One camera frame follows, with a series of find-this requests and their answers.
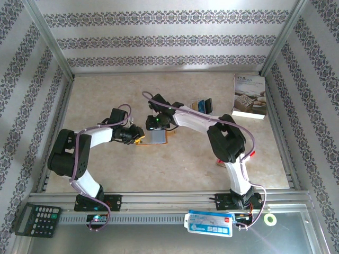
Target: calculator keypad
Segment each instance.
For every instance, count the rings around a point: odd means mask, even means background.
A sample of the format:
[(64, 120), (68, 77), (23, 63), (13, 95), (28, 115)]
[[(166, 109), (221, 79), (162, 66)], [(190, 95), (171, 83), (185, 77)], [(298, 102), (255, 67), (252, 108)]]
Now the calculator keypad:
[(44, 238), (53, 237), (60, 214), (60, 208), (37, 205), (32, 209), (25, 235)]

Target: book cover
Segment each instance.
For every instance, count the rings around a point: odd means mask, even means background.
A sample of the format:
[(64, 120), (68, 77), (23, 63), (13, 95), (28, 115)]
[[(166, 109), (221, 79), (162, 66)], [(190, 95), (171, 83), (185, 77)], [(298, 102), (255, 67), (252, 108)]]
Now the book cover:
[(232, 115), (264, 119), (267, 112), (265, 78), (234, 75), (234, 107)]

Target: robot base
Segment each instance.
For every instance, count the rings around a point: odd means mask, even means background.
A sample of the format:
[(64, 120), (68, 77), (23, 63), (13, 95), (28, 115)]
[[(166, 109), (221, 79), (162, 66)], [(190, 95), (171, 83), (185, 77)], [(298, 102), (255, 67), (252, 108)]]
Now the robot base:
[[(103, 202), (106, 203), (112, 212), (119, 212), (122, 195), (104, 195)], [(107, 208), (82, 195), (75, 199), (74, 211), (76, 212), (107, 212)]]
[(218, 211), (247, 209), (249, 204), (253, 205), (253, 209), (260, 209), (262, 206), (262, 198), (259, 193), (254, 193), (251, 188), (243, 195), (239, 196), (230, 190), (231, 193), (216, 193), (214, 198), (210, 198), (216, 202)]

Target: green tape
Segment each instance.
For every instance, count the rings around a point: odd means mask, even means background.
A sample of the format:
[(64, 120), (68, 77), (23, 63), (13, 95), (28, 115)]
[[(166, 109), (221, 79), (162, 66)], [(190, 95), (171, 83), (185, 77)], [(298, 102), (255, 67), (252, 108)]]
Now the green tape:
[(276, 217), (272, 213), (266, 213), (264, 216), (264, 222), (267, 226), (276, 225)]

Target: calculator display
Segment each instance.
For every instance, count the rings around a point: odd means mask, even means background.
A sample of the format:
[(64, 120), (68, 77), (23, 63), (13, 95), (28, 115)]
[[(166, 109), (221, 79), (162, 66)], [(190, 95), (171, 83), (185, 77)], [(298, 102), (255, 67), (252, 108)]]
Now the calculator display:
[(21, 225), (20, 225), (19, 230), (18, 230), (19, 233), (23, 233), (24, 232), (25, 226), (26, 226), (27, 221), (28, 221), (28, 219), (30, 217), (30, 214), (31, 214), (31, 210), (32, 210), (32, 207), (31, 206), (27, 206), (27, 209), (26, 209), (26, 212), (25, 212), (25, 216), (23, 217)]

